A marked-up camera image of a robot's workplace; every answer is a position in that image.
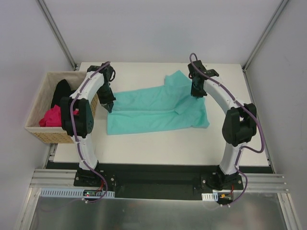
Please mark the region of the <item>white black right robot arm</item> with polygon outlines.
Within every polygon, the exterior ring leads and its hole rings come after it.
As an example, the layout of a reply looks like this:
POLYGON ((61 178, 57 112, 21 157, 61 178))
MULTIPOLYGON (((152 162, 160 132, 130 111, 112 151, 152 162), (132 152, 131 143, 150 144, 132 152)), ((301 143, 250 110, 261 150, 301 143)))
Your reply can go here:
POLYGON ((188 64, 189 78, 192 79, 191 96, 201 98, 210 95, 225 113, 222 135, 226 141, 222 161, 216 173, 206 179, 206 185, 215 190, 227 189, 239 176, 239 161, 243 146, 256 135, 256 107, 254 104, 243 104, 217 78, 219 74, 207 70, 200 60, 188 64))

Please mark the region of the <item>teal t shirt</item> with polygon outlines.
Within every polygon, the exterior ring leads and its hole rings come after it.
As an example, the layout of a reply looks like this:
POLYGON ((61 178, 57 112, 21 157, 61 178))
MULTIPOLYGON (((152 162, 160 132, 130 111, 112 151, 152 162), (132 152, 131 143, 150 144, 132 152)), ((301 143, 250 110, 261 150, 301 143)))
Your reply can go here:
POLYGON ((176 71, 162 86, 118 92, 107 115, 107 134, 125 135, 208 128, 205 99, 192 97, 191 80, 176 71))

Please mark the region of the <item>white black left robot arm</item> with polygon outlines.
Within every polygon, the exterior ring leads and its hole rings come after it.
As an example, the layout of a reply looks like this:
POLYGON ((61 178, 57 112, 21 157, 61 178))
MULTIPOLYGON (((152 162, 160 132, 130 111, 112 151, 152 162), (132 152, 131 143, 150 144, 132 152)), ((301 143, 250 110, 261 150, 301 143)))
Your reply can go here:
POLYGON ((91 65, 79 88, 60 100, 62 129, 71 137, 79 155, 74 186, 107 186, 105 178, 100 173, 99 161, 92 142, 94 116, 91 102, 98 96, 102 107, 109 113, 112 112, 116 98, 110 82, 114 80, 115 75, 116 72, 109 61, 100 66, 91 65))

